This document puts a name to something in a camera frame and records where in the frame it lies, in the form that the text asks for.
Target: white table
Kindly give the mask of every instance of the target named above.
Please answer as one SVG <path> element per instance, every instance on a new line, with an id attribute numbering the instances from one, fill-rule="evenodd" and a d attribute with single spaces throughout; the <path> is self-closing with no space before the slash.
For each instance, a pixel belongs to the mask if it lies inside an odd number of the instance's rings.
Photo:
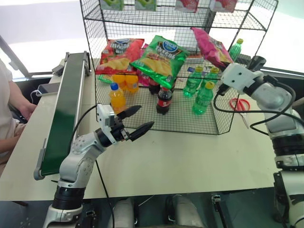
<path id="1" fill-rule="evenodd" d="M 60 81 L 54 76 L 51 82 Z M 257 109 L 251 102 L 251 109 Z M 0 200 L 52 200 L 58 174 L 34 180 L 33 170 L 52 122 L 56 95 L 42 97 L 0 178 Z M 85 78 L 82 113 L 95 104 L 94 76 Z M 248 114 L 249 123 L 263 119 Z M 80 134 L 99 128 L 95 111 Z M 98 157 L 110 197 L 243 190 L 273 186 L 278 171 L 270 139 L 248 130 L 236 114 L 229 133 L 215 136 L 149 131 L 135 142 L 111 146 Z M 85 198 L 105 197 L 94 167 Z"/>

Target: white shirt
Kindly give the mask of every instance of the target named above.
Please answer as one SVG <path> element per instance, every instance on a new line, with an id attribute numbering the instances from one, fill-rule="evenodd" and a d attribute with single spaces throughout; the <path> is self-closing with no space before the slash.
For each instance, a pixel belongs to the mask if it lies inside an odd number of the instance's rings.
<path id="1" fill-rule="evenodd" d="M 0 139 L 13 137 L 16 126 L 16 121 L 13 119 L 8 106 L 10 98 L 9 81 L 11 80 L 11 72 L 0 60 Z"/>

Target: red scissors handle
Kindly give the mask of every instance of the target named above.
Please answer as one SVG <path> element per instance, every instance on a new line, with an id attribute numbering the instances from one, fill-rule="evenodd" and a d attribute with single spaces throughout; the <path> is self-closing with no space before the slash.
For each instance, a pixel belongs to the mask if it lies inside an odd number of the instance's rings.
<path id="1" fill-rule="evenodd" d="M 246 99 L 237 99 L 237 98 L 232 98 L 229 101 L 229 105 L 233 110 L 237 110 L 237 111 L 247 111 L 250 110 L 250 103 L 248 102 L 248 100 Z"/>

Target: orange soda bottle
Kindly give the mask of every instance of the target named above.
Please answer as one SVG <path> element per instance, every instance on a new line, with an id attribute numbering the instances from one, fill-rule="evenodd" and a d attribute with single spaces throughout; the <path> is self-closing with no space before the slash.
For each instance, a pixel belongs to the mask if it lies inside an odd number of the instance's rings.
<path id="1" fill-rule="evenodd" d="M 112 75 L 112 79 L 122 90 L 126 90 L 125 75 Z"/>
<path id="2" fill-rule="evenodd" d="M 126 75 L 125 82 L 127 84 L 127 90 L 131 93 L 138 91 L 138 76 L 137 75 Z"/>
<path id="3" fill-rule="evenodd" d="M 109 96 L 111 98 L 111 106 L 115 114 L 118 114 L 126 109 L 124 93 L 118 87 L 118 84 L 116 82 L 111 83 L 110 86 L 111 86 L 111 92 Z"/>

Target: wire rack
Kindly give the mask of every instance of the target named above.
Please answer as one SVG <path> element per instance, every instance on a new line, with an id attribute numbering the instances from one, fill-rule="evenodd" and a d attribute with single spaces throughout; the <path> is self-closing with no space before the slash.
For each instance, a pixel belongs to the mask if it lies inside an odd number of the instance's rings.
<path id="1" fill-rule="evenodd" d="M 262 42 L 278 3 L 277 0 L 238 0 L 233 13 L 215 13 L 208 8 L 209 0 L 200 0 L 196 13 L 184 13 L 175 10 L 175 2 L 176 0 L 157 0 L 157 10 L 152 12 L 136 11 L 134 0 L 124 0 L 122 11 L 102 10 L 99 0 L 80 0 L 94 68 L 98 66 L 108 40 L 115 38 L 145 38 L 145 42 L 150 43 L 155 35 L 161 35 L 191 53 L 198 53 L 196 39 L 190 30 L 190 27 L 198 27 L 208 33 L 211 28 L 234 29 L 236 34 L 231 44 L 235 43 L 242 29 L 262 32 Z M 194 68 L 197 65 L 204 66 L 206 72 L 212 67 L 211 63 L 203 59 L 186 60 L 178 74 L 172 104 L 166 115 L 157 114 L 157 97 L 151 95 L 148 88 L 141 87 L 135 94 L 126 92 L 127 106 L 141 105 L 142 108 L 135 116 L 124 121 L 125 126 L 135 128 L 144 122 L 155 121 L 154 130 L 204 134 L 228 132 L 233 114 L 219 112 L 211 104 L 204 115 L 196 116 L 191 110 L 195 96 L 185 98 L 182 94 L 182 88 L 190 74 L 188 67 Z M 110 86 L 98 80 L 98 76 L 95 77 L 96 102 L 109 104 Z M 224 97 L 219 97 L 217 104 L 223 109 L 230 109 L 228 101 L 237 96 L 237 92 L 231 89 Z"/>

